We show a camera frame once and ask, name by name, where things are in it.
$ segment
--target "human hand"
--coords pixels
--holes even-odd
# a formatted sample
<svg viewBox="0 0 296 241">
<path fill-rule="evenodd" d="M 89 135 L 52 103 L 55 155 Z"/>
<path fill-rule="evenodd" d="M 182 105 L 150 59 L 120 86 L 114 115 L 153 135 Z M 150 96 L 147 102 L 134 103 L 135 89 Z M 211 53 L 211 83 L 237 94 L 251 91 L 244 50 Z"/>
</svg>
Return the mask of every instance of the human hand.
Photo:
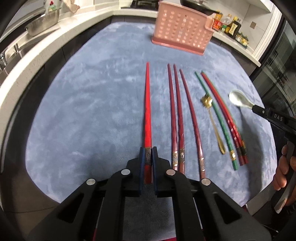
<svg viewBox="0 0 296 241">
<path fill-rule="evenodd" d="M 272 180 L 272 185 L 276 191 L 279 191 L 281 188 L 284 188 L 287 184 L 286 174 L 289 171 L 288 161 L 286 159 L 286 155 L 288 152 L 288 146 L 285 145 L 281 150 L 283 154 L 279 159 L 279 165 L 276 168 L 276 173 L 274 174 L 274 178 Z M 292 156 L 290 160 L 290 165 L 294 171 L 296 171 L 296 157 Z M 292 191 L 291 196 L 288 198 L 285 206 L 289 206 L 296 201 L 296 187 Z"/>
</svg>

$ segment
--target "gold spoon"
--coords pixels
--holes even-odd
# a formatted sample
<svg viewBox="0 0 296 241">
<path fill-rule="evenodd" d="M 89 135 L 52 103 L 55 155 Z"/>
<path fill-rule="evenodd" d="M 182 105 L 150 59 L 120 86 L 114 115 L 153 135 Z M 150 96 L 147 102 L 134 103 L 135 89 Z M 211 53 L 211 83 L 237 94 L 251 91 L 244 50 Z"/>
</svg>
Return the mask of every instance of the gold spoon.
<svg viewBox="0 0 296 241">
<path fill-rule="evenodd" d="M 206 107 L 207 110 L 209 111 L 210 119 L 211 119 L 212 125 L 214 127 L 215 135 L 216 135 L 216 138 L 217 138 L 217 141 L 218 141 L 219 149 L 220 149 L 221 153 L 224 155 L 226 153 L 225 147 L 224 147 L 223 141 L 222 141 L 222 139 L 221 139 L 221 137 L 219 135 L 219 132 L 217 130 L 217 127 L 216 127 L 216 125 L 214 123 L 214 120 L 213 120 L 213 117 L 212 117 L 212 114 L 211 114 L 211 111 L 210 111 L 210 108 L 212 106 L 213 99 L 208 94 L 205 94 L 205 96 L 202 97 L 201 101 L 202 101 L 203 106 Z"/>
</svg>

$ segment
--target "metal screw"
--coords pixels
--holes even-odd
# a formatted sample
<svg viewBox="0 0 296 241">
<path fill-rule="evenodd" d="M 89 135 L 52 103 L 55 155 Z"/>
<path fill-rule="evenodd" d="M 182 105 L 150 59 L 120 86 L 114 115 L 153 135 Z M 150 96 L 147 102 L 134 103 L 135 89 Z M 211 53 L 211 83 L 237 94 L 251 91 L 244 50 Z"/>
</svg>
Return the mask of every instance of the metal screw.
<svg viewBox="0 0 296 241">
<path fill-rule="evenodd" d="M 121 174 L 122 175 L 128 175 L 128 174 L 130 174 L 131 173 L 131 171 L 129 170 L 129 169 L 123 169 L 122 171 L 121 171 Z"/>
<path fill-rule="evenodd" d="M 209 186 L 211 184 L 211 180 L 207 179 L 207 178 L 204 178 L 204 179 L 202 179 L 202 184 L 205 185 L 205 186 Z"/>
<path fill-rule="evenodd" d="M 89 185 L 89 186 L 91 186 L 91 185 L 93 185 L 93 184 L 95 184 L 95 183 L 96 183 L 96 180 L 93 179 L 93 178 L 90 178 L 90 179 L 88 179 L 88 180 L 86 181 L 86 184 Z"/>
<path fill-rule="evenodd" d="M 166 174 L 168 174 L 169 176 L 173 176 L 173 175 L 175 175 L 175 173 L 176 173 L 176 171 L 173 169 L 169 169 L 166 171 Z"/>
</svg>

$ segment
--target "kitchen counter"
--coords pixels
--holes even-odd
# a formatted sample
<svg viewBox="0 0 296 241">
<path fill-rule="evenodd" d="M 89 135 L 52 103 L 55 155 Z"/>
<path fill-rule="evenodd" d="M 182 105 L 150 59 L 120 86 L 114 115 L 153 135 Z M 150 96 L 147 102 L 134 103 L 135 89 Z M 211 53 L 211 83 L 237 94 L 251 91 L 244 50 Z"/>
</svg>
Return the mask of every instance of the kitchen counter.
<svg viewBox="0 0 296 241">
<path fill-rule="evenodd" d="M 10 72 L 4 83 L 0 86 L 0 143 L 6 142 L 5 132 L 9 123 L 13 110 L 30 83 L 32 78 L 38 72 L 38 70 L 47 62 L 47 60 L 57 52 L 67 42 L 77 36 L 79 33 L 93 26 L 94 24 L 111 17 L 113 15 L 131 15 L 131 16 L 144 16 L 150 18 L 156 18 L 157 12 L 142 9 L 121 9 L 118 1 L 108 2 L 103 4 L 97 4 L 91 7 L 85 7 L 79 9 L 77 14 L 70 16 L 69 13 L 65 13 L 60 16 L 59 22 L 48 29 L 47 32 L 51 32 L 46 38 L 39 42 L 34 48 L 32 48 L 14 67 Z M 257 66 L 260 65 L 258 61 L 252 58 L 252 55 L 243 47 L 235 43 L 227 36 L 220 33 L 214 33 L 214 37 L 227 43 L 232 48 L 236 49 L 244 56 L 249 58 Z M 19 47 L 29 41 L 27 33 L 24 33 L 17 39 L 20 41 Z M 8 48 L 8 55 L 13 52 L 12 43 Z M 1 169 L 3 169 L 4 152 L 1 150 Z"/>
</svg>

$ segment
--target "blue fuzzy rug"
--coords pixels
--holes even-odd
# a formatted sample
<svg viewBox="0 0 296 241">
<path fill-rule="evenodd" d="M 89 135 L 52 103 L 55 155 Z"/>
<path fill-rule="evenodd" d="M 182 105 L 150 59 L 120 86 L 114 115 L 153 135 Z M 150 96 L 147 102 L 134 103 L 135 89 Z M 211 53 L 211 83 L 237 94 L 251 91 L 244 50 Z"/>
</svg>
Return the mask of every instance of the blue fuzzy rug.
<svg viewBox="0 0 296 241">
<path fill-rule="evenodd" d="M 172 67 L 175 63 L 183 70 L 191 93 L 207 177 L 239 205 L 244 205 L 272 181 L 276 169 L 270 124 L 249 109 L 236 108 L 228 100 L 232 89 L 241 89 L 253 103 L 263 106 L 255 87 L 240 64 L 222 47 L 210 42 L 204 56 L 199 56 L 154 45 L 153 30 L 152 24 L 110 24 L 65 64 L 45 94 L 32 124 L 26 150 L 30 177 L 47 196 L 62 202 L 88 178 L 109 178 L 135 158 L 142 145 L 147 61 L 152 142 L 160 157 L 171 160 L 167 64 Z M 228 153 L 221 155 L 208 111 L 200 102 L 205 93 L 194 71 L 201 70 L 217 87 L 244 136 L 249 164 L 238 171 L 233 170 Z M 179 84 L 185 175 L 199 180 L 193 125 L 180 73 Z M 212 113 L 224 140 L 213 110 Z M 156 199 L 152 187 L 147 186 L 141 198 L 126 200 L 124 240 L 153 241 L 174 236 L 171 199 Z"/>
</svg>

